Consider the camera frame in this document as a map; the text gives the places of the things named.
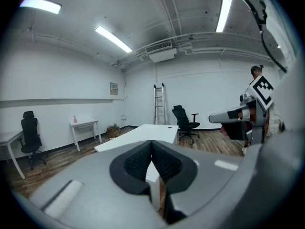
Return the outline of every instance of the ceiling pipe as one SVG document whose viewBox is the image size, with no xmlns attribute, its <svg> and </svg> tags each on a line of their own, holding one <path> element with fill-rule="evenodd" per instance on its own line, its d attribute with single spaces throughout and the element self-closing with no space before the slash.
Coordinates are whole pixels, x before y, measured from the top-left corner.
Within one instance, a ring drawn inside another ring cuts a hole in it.
<svg viewBox="0 0 305 229">
<path fill-rule="evenodd" d="M 209 53 L 209 52 L 217 52 L 217 53 L 229 53 L 229 54 L 236 54 L 236 55 L 247 55 L 247 56 L 255 56 L 256 58 L 259 57 L 261 59 L 269 61 L 270 58 L 266 55 L 248 51 L 248 50 L 242 50 L 242 49 L 237 49 L 237 48 L 225 48 L 225 47 L 208 47 L 208 48 L 196 48 L 194 49 L 192 46 L 189 47 L 183 47 L 183 48 L 178 48 L 177 51 L 180 52 L 182 50 L 187 50 L 190 49 L 192 53 Z"/>
<path fill-rule="evenodd" d="M 92 61 L 95 59 L 101 59 L 103 62 L 109 62 L 111 59 L 105 55 L 101 55 L 99 53 L 95 54 L 95 56 L 92 58 Z"/>
<path fill-rule="evenodd" d="M 204 34 L 219 34 L 218 32 L 196 32 L 196 33 L 188 33 L 188 34 L 183 34 L 183 35 L 179 35 L 179 36 L 172 36 L 172 37 L 168 37 L 168 38 L 165 38 L 165 39 L 162 39 L 162 40 L 159 40 L 159 41 L 156 41 L 156 42 L 152 42 L 152 43 L 149 43 L 141 48 L 138 48 L 136 50 L 133 50 L 132 52 L 135 53 L 141 49 L 144 49 L 146 47 L 149 47 L 151 45 L 154 45 L 154 44 L 157 44 L 157 43 L 160 43 L 160 42 L 163 42 L 163 41 L 167 41 L 167 40 L 171 40 L 171 39 L 175 39 L 177 37 L 189 37 L 189 36 L 194 36 L 194 35 L 204 35 Z M 249 38 L 249 39 L 253 39 L 253 40 L 257 40 L 257 41 L 261 41 L 260 39 L 257 39 L 257 38 L 254 38 L 254 37 L 251 37 L 251 36 L 246 36 L 246 35 L 241 35 L 241 34 L 234 34 L 234 33 L 226 33 L 226 32 L 222 32 L 222 35 L 233 35 L 233 36 L 240 36 L 240 37 L 245 37 L 245 38 Z M 119 58 L 118 60 L 120 61 L 121 59 L 123 58 L 126 58 L 130 56 L 129 54 L 126 54 L 124 55 L 123 57 Z"/>
<path fill-rule="evenodd" d="M 178 43 L 178 48 L 186 46 L 186 45 L 192 46 L 192 43 L 191 42 L 187 42 L 187 43 L 183 43 L 183 44 Z"/>
<path fill-rule="evenodd" d="M 32 23 L 32 41 L 33 41 L 33 43 L 35 43 L 35 31 L 34 31 L 34 27 L 35 27 L 35 14 L 36 14 L 36 10 L 33 11 L 33 23 Z"/>
<path fill-rule="evenodd" d="M 190 41 L 189 39 L 183 40 L 183 41 L 179 42 L 178 44 L 181 44 L 181 43 L 188 43 L 189 41 Z M 193 39 L 193 40 L 192 40 L 192 43 L 194 43 L 194 42 L 206 42 L 206 41 L 211 41 L 211 38 Z M 235 38 L 235 39 L 233 39 L 233 38 L 213 38 L 213 41 L 233 41 L 233 42 L 240 42 L 241 40 L 240 40 L 240 39 L 239 39 L 239 40 L 236 40 L 236 38 Z M 243 42 L 255 44 L 255 42 L 251 42 L 251 41 L 248 41 L 248 40 L 243 41 Z"/>
<path fill-rule="evenodd" d="M 221 53 L 220 51 L 199 51 L 199 52 L 192 52 L 192 53 L 188 53 L 187 50 L 185 49 L 179 49 L 177 50 L 178 52 L 184 52 L 185 55 L 191 55 L 191 54 L 200 54 L 200 53 Z M 236 56 L 242 56 L 242 57 L 249 57 L 249 58 L 255 58 L 255 59 L 259 59 L 259 60 L 264 60 L 267 62 L 270 62 L 268 59 L 266 58 L 262 58 L 259 56 L 255 56 L 255 55 L 250 55 L 250 54 L 246 54 L 246 53 L 238 53 L 238 52 L 229 52 L 229 51 L 225 51 L 224 54 L 230 54 L 230 55 L 236 55 Z"/>
<path fill-rule="evenodd" d="M 219 62 L 219 67 L 220 67 L 221 74 L 223 74 L 223 67 L 221 66 L 220 58 L 218 58 L 218 62 Z"/>
<path fill-rule="evenodd" d="M 181 22 L 180 22 L 180 16 L 179 16 L 179 12 L 178 12 L 178 9 L 177 9 L 177 5 L 176 5 L 176 2 L 175 0 L 172 0 L 173 2 L 173 7 L 175 9 L 175 13 L 177 15 L 177 19 L 178 19 L 178 24 L 179 24 L 179 31 L 180 31 L 180 35 L 182 35 L 182 29 L 181 29 Z"/>
<path fill-rule="evenodd" d="M 220 53 L 226 50 L 226 51 L 233 51 L 233 52 L 238 52 L 238 53 L 247 53 L 247 54 L 253 54 L 256 56 L 259 56 L 261 58 L 265 58 L 267 60 L 270 60 L 269 56 L 258 53 L 258 52 L 253 52 L 249 50 L 244 50 L 244 49 L 237 49 L 237 48 L 228 48 L 228 47 L 204 47 L 204 48 L 193 48 L 192 46 L 189 47 L 184 47 L 184 48 L 177 48 L 179 49 L 191 49 L 193 52 L 199 52 L 199 51 L 207 51 L 207 50 L 219 50 Z"/>
<path fill-rule="evenodd" d="M 184 52 L 185 55 L 191 55 L 191 54 L 200 54 L 200 53 L 220 53 L 220 54 L 231 54 L 231 55 L 237 55 L 237 56 L 245 56 L 245 57 L 251 57 L 251 58 L 256 58 L 264 61 L 270 61 L 270 58 L 268 56 L 265 56 L 260 53 L 252 52 L 252 51 L 247 51 L 247 50 L 241 50 L 237 48 L 226 48 L 226 47 L 208 47 L 208 48 L 193 48 L 192 46 L 188 47 L 181 47 L 177 48 L 177 52 Z M 143 52 L 132 59 L 128 61 L 124 61 L 121 64 L 115 64 L 117 67 L 119 67 L 122 64 L 129 64 L 137 59 L 140 59 L 142 57 L 146 57 L 148 54 L 147 52 Z"/>
<path fill-rule="evenodd" d="M 171 23 L 171 26 L 172 26 L 172 29 L 173 29 L 173 34 L 176 36 L 176 31 L 175 31 L 175 28 L 174 28 L 174 26 L 173 26 L 173 22 L 172 22 L 170 13 L 169 13 L 169 11 L 168 11 L 168 8 L 167 8 L 167 6 L 166 6 L 165 0 L 162 0 L 162 3 L 163 3 L 163 6 L 164 6 L 164 8 L 165 8 L 165 11 L 166 11 L 166 13 L 167 13 L 168 20 L 169 20 L 170 23 Z"/>
</svg>

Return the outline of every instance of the chair armrest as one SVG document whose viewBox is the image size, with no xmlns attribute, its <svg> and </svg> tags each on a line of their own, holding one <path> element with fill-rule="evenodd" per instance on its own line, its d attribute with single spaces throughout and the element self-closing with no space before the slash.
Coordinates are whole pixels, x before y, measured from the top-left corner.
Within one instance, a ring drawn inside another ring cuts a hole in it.
<svg viewBox="0 0 305 229">
<path fill-rule="evenodd" d="M 194 115 L 194 121 L 193 122 L 195 123 L 196 115 L 198 115 L 198 114 L 192 114 L 192 115 Z"/>
</svg>

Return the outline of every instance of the aluminum ladder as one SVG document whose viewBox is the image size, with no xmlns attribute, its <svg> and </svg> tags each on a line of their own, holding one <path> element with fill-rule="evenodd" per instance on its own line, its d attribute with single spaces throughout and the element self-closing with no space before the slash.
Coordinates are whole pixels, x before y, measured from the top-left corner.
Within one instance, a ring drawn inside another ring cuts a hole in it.
<svg viewBox="0 0 305 229">
<path fill-rule="evenodd" d="M 156 118 L 157 117 L 163 117 L 164 118 L 164 125 L 166 125 L 166 118 L 165 118 L 165 103 L 164 103 L 164 84 L 162 83 L 161 87 L 156 87 L 156 85 L 153 85 L 153 99 L 154 99 L 154 108 L 153 108 L 153 124 L 156 124 Z M 163 108 L 163 114 L 159 114 L 159 109 L 157 108 Z"/>
</svg>

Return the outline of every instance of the table leg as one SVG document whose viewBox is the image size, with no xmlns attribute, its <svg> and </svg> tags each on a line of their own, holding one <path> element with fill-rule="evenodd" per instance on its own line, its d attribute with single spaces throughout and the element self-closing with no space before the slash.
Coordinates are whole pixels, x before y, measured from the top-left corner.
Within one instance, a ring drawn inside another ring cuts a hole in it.
<svg viewBox="0 0 305 229">
<path fill-rule="evenodd" d="M 94 125 L 92 126 L 92 135 L 93 135 L 93 137 L 94 137 L 94 139 L 95 139 L 96 137 L 95 137 Z"/>
<path fill-rule="evenodd" d="M 77 147 L 77 150 L 80 152 L 81 150 L 80 150 L 80 147 L 78 146 L 78 143 L 77 143 L 77 139 L 76 139 L 76 135 L 75 135 L 75 130 L 74 130 L 73 127 L 71 127 L 71 129 L 72 129 L 74 144 L 75 144 L 75 146 Z"/>
<path fill-rule="evenodd" d="M 156 211 L 160 209 L 160 181 L 157 179 L 156 182 L 146 180 L 151 188 L 152 206 Z"/>
<path fill-rule="evenodd" d="M 21 169 L 20 169 L 20 167 L 19 167 L 19 165 L 18 165 L 18 163 L 17 163 L 17 161 L 16 161 L 16 159 L 15 159 L 15 156 L 14 156 L 13 150 L 11 149 L 10 143 L 8 144 L 8 150 L 9 150 L 10 156 L 11 156 L 13 162 L 14 162 L 14 165 L 15 165 L 16 169 L 18 170 L 20 176 L 21 176 L 22 179 L 24 180 L 24 179 L 25 179 L 25 176 L 24 176 L 24 174 L 22 173 L 22 171 L 21 171 Z"/>
<path fill-rule="evenodd" d="M 96 123 L 97 134 L 99 135 L 99 140 L 100 140 L 100 143 L 102 143 L 102 138 L 101 138 L 101 134 L 100 134 L 100 131 L 99 131 L 99 125 L 98 125 L 98 122 L 95 122 L 95 123 Z"/>
<path fill-rule="evenodd" d="M 2 149 L 2 153 L 4 153 L 4 156 L 5 156 L 5 159 L 6 159 L 6 162 L 9 163 L 9 158 L 8 158 L 8 155 L 6 154 L 4 148 Z"/>
</svg>

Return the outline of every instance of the wooden floor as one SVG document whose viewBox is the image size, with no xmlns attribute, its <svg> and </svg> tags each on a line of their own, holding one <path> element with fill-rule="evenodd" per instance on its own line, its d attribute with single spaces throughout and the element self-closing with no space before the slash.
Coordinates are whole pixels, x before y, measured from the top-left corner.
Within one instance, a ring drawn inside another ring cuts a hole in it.
<svg viewBox="0 0 305 229">
<path fill-rule="evenodd" d="M 127 127 L 122 130 L 121 135 L 133 129 L 133 127 Z M 218 154 L 243 156 L 243 142 L 232 141 L 220 131 L 201 131 L 195 133 L 199 134 L 200 138 L 198 139 L 196 136 L 193 136 L 195 141 L 194 144 L 192 144 L 189 137 L 184 137 L 179 141 L 178 145 Z M 102 136 L 102 142 L 105 143 L 107 141 L 109 141 L 109 139 L 106 138 L 106 136 Z M 28 198 L 43 182 L 63 170 L 66 166 L 86 155 L 94 153 L 94 147 L 99 144 L 99 139 L 96 138 L 81 143 L 80 152 L 77 151 L 75 146 L 51 152 L 49 153 L 49 157 L 42 157 L 46 160 L 47 164 L 44 165 L 42 162 L 40 163 L 38 161 L 34 170 L 30 169 L 26 159 L 19 160 L 18 164 L 26 177 L 25 180 L 22 180 L 12 161 L 10 161 L 9 164 L 2 162 L 1 167 L 10 187 Z M 162 181 L 160 181 L 160 183 L 160 214 L 162 215 L 165 198 L 165 184 Z"/>
</svg>

